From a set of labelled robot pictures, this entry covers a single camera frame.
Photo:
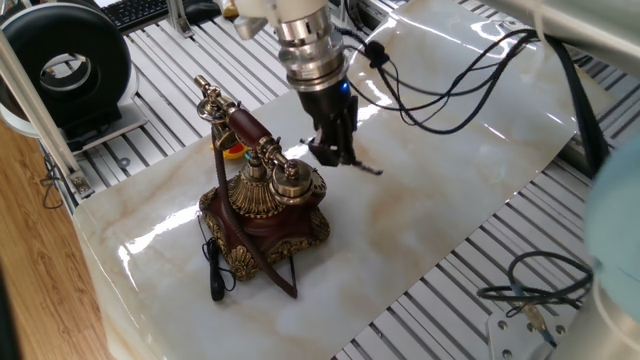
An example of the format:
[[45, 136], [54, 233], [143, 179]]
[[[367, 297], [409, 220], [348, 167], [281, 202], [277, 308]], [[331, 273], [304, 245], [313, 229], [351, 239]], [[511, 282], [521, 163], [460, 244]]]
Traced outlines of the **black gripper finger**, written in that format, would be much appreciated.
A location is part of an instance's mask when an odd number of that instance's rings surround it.
[[323, 166], [338, 166], [345, 163], [344, 129], [341, 120], [322, 122], [308, 143], [315, 159]]
[[343, 114], [344, 152], [343, 163], [354, 164], [356, 154], [353, 148], [353, 133], [357, 130], [358, 97], [352, 95], [349, 98]]

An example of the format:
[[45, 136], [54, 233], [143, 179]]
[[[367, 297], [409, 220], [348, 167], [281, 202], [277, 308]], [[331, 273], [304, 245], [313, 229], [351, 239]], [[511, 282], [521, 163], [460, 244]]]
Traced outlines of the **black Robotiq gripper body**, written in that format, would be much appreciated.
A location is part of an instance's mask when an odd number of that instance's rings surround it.
[[331, 120], [345, 115], [352, 130], [357, 129], [358, 97], [351, 92], [347, 78], [317, 91], [298, 92], [298, 97], [305, 112], [314, 121], [318, 130], [324, 120]]

